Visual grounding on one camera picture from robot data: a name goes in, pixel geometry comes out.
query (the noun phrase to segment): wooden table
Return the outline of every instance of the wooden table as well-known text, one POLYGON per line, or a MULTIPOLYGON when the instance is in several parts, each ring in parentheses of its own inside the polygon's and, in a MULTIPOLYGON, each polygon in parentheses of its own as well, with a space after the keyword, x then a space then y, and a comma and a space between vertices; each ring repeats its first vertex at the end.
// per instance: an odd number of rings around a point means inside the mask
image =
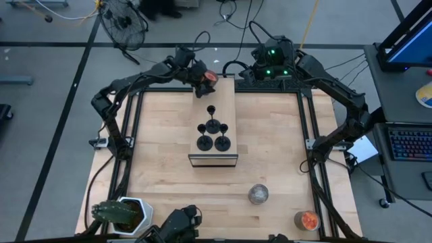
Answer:
MULTIPOLYGON (((153 206, 153 223, 157 225, 174 209, 198 206, 203 213, 198 228, 201 238, 265 240, 269 234, 281 233, 289 239, 319 239, 317 232, 302 232, 294 225, 298 211, 314 210, 309 176, 299 170, 306 153, 296 94, 236 93, 239 159, 234 168, 192 168, 187 156, 192 95, 144 94, 128 196, 142 198, 153 206), (255 184, 269 189, 269 199, 263 205, 248 201, 248 191, 255 184)), ((331 100, 324 92, 313 90, 313 101, 319 131, 326 135, 336 128, 331 100)), ((303 102, 308 132, 313 137, 307 100, 303 102)), ((119 124, 124 108, 117 115, 119 124)), ((107 149, 95 153, 89 181, 110 155, 107 149)), ((330 158, 345 163, 341 152, 332 152, 330 158)), ((335 208, 361 235, 346 169, 332 162, 326 166, 335 208)), ((112 169, 113 162, 96 179, 90 206, 107 199, 112 169)), ((326 235, 330 236, 327 211, 321 207, 326 235)), ((84 201, 76 232, 84 230, 83 220, 84 201)))

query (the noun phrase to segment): wooden block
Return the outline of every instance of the wooden block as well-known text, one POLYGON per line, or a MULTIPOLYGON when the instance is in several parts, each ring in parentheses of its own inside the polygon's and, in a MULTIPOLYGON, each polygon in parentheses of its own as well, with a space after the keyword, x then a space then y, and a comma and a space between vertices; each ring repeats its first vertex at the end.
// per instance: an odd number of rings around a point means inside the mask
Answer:
MULTIPOLYGON (((192 110, 190 118, 190 153, 188 155, 192 166, 202 167, 220 167, 227 166, 233 167, 237 163, 237 131, 236 131, 236 100, 234 96, 234 79, 221 78, 219 79, 216 87, 216 92, 201 98, 192 97, 192 110), (211 119, 207 112, 207 107, 213 105, 216 112, 213 115, 221 124, 228 125, 228 131, 225 136, 231 141, 231 147, 221 152, 215 148, 215 145, 209 151, 201 151, 196 146, 196 141, 201 136, 197 127, 199 124, 206 124, 211 119)), ((210 136, 213 143, 216 138, 221 136, 222 133, 205 135, 210 136)))

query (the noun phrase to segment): keyboard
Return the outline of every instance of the keyboard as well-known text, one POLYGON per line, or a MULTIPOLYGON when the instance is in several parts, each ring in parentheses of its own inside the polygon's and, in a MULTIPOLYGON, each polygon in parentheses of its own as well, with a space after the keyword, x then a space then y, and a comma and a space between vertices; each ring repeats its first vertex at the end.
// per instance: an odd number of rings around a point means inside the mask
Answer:
POLYGON ((394 160, 432 162, 432 129, 389 127, 387 135, 394 160))

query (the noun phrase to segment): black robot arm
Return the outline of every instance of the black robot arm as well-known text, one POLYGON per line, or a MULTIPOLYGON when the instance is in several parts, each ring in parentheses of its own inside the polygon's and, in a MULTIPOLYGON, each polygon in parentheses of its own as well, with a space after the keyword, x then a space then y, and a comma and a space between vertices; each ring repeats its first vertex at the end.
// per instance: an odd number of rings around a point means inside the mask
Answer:
POLYGON ((179 48, 175 57, 167 57, 164 61, 155 64, 149 71, 114 80, 94 96, 91 101, 92 106, 102 117, 108 130, 107 147, 116 159, 128 159, 131 155, 130 144, 122 136, 115 120, 117 111, 127 95, 151 84, 168 83, 173 79, 190 84, 195 89, 195 95, 198 98, 215 91, 213 87, 217 82, 217 75, 207 70, 202 61, 195 61, 191 67, 188 67, 194 58, 193 51, 179 48), (113 101, 109 99, 109 95, 114 95, 113 101))
POLYGON ((354 142, 367 131, 371 115, 365 101, 365 94, 358 94, 332 77, 311 55, 301 53, 296 69, 304 78, 303 82, 321 89, 346 108, 345 122, 329 135, 316 139, 310 152, 316 162, 325 162, 337 143, 343 140, 354 142))

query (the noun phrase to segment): gray desk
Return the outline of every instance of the gray desk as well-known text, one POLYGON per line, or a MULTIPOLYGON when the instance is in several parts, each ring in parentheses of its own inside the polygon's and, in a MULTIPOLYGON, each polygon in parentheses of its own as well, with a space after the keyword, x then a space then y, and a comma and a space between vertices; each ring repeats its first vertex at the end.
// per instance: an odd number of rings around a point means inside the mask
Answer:
POLYGON ((432 109, 423 107, 415 98, 415 92, 432 81, 425 67, 412 67, 403 74, 382 72, 377 50, 373 45, 364 46, 367 62, 384 116, 388 122, 432 124, 432 109))
MULTIPOLYGON (((426 74, 427 68, 413 67, 404 73, 382 72, 375 46, 365 46, 364 53, 385 119, 390 123, 432 124, 432 109, 420 105, 414 95, 420 87, 432 81, 432 77, 426 74)), ((432 200, 432 191, 427 189, 421 177, 422 172, 432 171, 432 163, 394 161, 387 145, 386 127, 386 124, 377 124, 373 128, 383 169, 383 183, 407 199, 432 200)), ((386 193, 385 198, 389 203, 394 203, 390 194, 386 193)))

